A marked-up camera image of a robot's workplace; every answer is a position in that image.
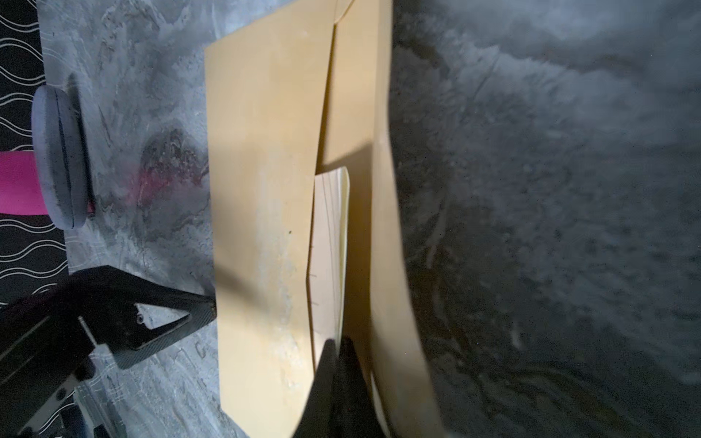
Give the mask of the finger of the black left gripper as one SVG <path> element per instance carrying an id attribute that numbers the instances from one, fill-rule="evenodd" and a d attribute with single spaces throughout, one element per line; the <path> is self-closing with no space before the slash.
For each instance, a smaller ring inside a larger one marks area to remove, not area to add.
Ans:
<path id="1" fill-rule="evenodd" d="M 112 266 L 70 275 L 80 317 L 98 345 L 126 370 L 217 317 L 212 297 L 168 288 Z"/>

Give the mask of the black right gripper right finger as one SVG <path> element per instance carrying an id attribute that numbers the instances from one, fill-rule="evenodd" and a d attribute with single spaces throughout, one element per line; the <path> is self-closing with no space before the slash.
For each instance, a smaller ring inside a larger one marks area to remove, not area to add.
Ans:
<path id="1" fill-rule="evenodd" d="M 333 382 L 333 436 L 385 437 L 352 340 L 341 339 Z"/>

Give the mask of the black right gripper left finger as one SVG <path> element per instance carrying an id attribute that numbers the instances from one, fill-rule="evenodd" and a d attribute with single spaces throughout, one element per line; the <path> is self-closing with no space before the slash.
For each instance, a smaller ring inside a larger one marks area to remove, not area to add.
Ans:
<path id="1" fill-rule="evenodd" d="M 321 360 L 294 438 L 341 437 L 338 390 L 340 357 L 334 339 L 323 345 Z"/>

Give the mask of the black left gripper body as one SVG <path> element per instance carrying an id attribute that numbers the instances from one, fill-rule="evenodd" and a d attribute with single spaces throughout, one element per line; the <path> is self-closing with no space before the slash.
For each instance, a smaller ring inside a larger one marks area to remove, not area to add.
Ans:
<path id="1" fill-rule="evenodd" d="M 32 418 L 85 366 L 95 342 L 80 322 L 93 291 L 65 285 L 1 311 L 1 435 L 27 437 Z"/>

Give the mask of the tan lined letter paper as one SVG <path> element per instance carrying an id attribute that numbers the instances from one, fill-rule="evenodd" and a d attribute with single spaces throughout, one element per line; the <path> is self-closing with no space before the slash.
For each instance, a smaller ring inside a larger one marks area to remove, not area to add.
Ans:
<path id="1" fill-rule="evenodd" d="M 327 339 L 341 342 L 350 187 L 345 167 L 319 174 L 314 180 L 308 290 L 315 366 L 319 366 Z"/>

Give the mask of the brown manila envelope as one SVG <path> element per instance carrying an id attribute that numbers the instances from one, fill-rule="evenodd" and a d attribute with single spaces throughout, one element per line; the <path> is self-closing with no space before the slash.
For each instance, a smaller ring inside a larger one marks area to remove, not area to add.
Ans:
<path id="1" fill-rule="evenodd" d="M 292 436 L 345 335 L 381 431 L 444 436 L 403 260 L 392 3 L 295 1 L 204 63 L 223 411 Z"/>

